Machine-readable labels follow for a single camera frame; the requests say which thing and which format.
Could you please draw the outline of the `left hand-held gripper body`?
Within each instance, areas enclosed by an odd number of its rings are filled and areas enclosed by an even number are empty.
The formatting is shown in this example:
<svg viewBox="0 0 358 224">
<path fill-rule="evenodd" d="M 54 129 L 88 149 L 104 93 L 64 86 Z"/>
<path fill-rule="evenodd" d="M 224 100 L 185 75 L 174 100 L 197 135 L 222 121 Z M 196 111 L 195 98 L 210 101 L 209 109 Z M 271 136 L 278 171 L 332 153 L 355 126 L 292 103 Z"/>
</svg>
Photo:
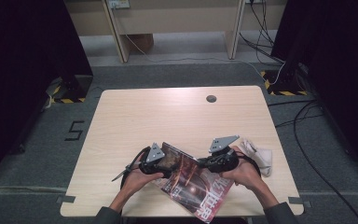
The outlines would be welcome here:
<svg viewBox="0 0 358 224">
<path fill-rule="evenodd" d="M 161 150 L 157 143 L 153 143 L 151 147 L 147 147 L 143 153 L 139 169 L 146 175 L 155 173 L 168 174 L 168 169 L 159 165 L 164 159 L 165 153 Z"/>
</svg>

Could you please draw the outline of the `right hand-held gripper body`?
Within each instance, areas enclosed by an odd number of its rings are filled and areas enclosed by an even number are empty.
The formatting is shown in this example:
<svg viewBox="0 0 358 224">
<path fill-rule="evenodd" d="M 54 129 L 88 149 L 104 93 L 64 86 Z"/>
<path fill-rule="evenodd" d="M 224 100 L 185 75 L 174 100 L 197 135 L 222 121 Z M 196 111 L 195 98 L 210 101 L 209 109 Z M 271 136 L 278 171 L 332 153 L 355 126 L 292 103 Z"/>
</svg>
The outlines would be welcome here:
<svg viewBox="0 0 358 224">
<path fill-rule="evenodd" d="M 231 171 L 239 164 L 238 156 L 229 145 L 239 139 L 238 135 L 214 138 L 209 149 L 210 156 L 205 166 L 209 166 L 212 173 Z"/>
</svg>

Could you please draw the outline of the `red glossy magazine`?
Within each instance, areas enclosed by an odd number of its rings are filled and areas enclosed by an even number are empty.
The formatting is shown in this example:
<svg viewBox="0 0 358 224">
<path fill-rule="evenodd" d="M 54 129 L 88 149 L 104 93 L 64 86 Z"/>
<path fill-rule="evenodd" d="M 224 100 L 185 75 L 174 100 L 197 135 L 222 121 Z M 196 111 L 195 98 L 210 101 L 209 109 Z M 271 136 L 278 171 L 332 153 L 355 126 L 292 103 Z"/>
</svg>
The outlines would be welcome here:
<svg viewBox="0 0 358 224">
<path fill-rule="evenodd" d="M 154 184 L 171 200 L 209 224 L 223 205 L 233 181 L 200 169 L 192 156 L 168 143 L 162 143 L 162 151 L 166 157 L 161 164 L 169 168 L 178 164 L 178 169 L 170 178 L 160 178 Z"/>
</svg>

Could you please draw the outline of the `beige cloth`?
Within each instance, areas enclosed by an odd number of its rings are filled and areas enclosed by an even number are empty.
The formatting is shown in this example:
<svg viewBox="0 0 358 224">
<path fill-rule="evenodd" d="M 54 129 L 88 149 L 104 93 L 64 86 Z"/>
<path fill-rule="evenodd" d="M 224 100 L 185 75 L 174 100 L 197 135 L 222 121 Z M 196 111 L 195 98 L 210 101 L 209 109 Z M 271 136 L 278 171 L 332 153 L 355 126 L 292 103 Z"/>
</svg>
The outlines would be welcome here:
<svg viewBox="0 0 358 224">
<path fill-rule="evenodd" d="M 258 165 L 263 176 L 272 174 L 272 150 L 256 147 L 251 141 L 242 138 L 239 148 L 247 157 L 251 158 Z"/>
</svg>

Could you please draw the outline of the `person's left hand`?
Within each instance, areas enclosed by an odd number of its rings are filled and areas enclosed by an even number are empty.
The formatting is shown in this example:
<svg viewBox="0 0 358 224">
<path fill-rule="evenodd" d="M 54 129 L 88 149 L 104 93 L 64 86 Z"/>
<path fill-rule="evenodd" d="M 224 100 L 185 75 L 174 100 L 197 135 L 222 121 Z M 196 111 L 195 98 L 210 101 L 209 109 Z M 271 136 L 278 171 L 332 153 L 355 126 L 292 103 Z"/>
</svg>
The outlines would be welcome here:
<svg viewBox="0 0 358 224">
<path fill-rule="evenodd" d="M 121 187 L 121 192 L 124 193 L 124 196 L 129 199 L 133 194 L 143 188 L 147 183 L 162 178 L 163 173 L 154 173 L 151 175 L 144 174 L 139 165 L 141 163 L 136 161 L 131 166 L 131 171 L 127 174 L 124 184 Z"/>
</svg>

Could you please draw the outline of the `person's right hand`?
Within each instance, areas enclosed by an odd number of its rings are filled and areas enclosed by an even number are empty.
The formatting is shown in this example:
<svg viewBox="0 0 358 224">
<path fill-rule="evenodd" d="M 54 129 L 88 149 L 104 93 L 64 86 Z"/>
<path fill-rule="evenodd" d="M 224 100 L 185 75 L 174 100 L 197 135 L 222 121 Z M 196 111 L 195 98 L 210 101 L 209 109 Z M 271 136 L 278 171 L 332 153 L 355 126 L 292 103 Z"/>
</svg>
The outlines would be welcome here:
<svg viewBox="0 0 358 224">
<path fill-rule="evenodd" d="M 241 150 L 238 147 L 233 147 L 233 149 L 236 154 L 240 156 L 239 164 L 235 169 L 222 172 L 219 175 L 223 178 L 233 180 L 236 185 L 243 185 L 253 192 L 260 191 L 266 186 L 266 183 L 262 180 L 254 166 L 242 158 L 243 154 Z"/>
</svg>

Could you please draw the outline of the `stand base with hazard tape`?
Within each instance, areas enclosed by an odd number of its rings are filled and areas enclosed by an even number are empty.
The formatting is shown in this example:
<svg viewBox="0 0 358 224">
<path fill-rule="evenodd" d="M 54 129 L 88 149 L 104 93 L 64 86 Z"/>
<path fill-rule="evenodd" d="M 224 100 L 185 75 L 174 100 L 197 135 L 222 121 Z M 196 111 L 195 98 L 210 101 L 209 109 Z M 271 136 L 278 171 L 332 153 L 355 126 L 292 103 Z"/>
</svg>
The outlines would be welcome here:
<svg viewBox="0 0 358 224">
<path fill-rule="evenodd" d="M 84 103 L 93 76 L 74 75 L 61 80 L 53 89 L 50 101 L 53 104 Z"/>
<path fill-rule="evenodd" d="M 304 85 L 296 75 L 281 74 L 278 70 L 265 70 L 260 73 L 270 95 L 306 95 Z"/>
</svg>

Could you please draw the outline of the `brown cardboard box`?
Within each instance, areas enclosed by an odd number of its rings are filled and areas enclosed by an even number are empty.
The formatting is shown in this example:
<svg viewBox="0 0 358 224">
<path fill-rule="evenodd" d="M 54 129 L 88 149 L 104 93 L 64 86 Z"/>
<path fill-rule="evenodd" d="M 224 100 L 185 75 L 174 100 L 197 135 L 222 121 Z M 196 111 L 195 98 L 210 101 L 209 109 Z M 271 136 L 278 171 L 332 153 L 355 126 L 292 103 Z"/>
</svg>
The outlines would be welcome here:
<svg viewBox="0 0 358 224">
<path fill-rule="evenodd" d="M 152 34 L 128 35 L 131 51 L 147 52 L 154 46 Z"/>
</svg>

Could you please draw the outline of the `beige wooden desk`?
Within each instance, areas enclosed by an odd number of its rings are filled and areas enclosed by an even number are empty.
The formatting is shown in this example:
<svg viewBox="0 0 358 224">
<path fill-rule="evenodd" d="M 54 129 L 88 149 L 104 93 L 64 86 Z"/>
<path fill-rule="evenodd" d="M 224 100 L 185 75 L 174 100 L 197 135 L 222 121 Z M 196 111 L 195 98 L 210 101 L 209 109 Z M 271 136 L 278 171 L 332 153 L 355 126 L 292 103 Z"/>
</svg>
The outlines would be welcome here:
<svg viewBox="0 0 358 224">
<path fill-rule="evenodd" d="M 77 34 L 110 35 L 118 58 L 130 56 L 128 35 L 222 32 L 227 57 L 236 56 L 240 32 L 261 21 L 279 28 L 288 0 L 129 0 L 130 8 L 113 9 L 108 0 L 63 0 Z"/>
</svg>

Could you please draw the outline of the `black curtain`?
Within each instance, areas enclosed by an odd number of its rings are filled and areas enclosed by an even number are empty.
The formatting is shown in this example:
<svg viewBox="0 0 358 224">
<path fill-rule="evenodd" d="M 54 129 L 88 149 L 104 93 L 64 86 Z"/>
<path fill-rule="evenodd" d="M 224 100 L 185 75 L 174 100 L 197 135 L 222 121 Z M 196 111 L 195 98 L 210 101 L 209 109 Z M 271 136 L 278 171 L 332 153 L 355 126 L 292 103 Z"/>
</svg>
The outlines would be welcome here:
<svg viewBox="0 0 358 224">
<path fill-rule="evenodd" d="M 55 78 L 92 74 L 64 0 L 0 0 L 0 162 L 18 147 Z"/>
<path fill-rule="evenodd" d="M 299 63 L 358 158 L 358 0 L 287 0 L 272 54 Z"/>
</svg>

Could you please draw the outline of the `white power outlet strip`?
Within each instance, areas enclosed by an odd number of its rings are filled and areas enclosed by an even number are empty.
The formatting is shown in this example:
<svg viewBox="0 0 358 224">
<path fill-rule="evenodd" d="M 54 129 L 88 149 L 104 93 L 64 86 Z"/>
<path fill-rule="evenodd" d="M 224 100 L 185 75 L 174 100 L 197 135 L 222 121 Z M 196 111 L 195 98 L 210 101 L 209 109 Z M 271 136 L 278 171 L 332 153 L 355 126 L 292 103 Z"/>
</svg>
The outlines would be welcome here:
<svg viewBox="0 0 358 224">
<path fill-rule="evenodd" d="M 129 0 L 108 0 L 108 6 L 113 9 L 130 8 Z"/>
</svg>

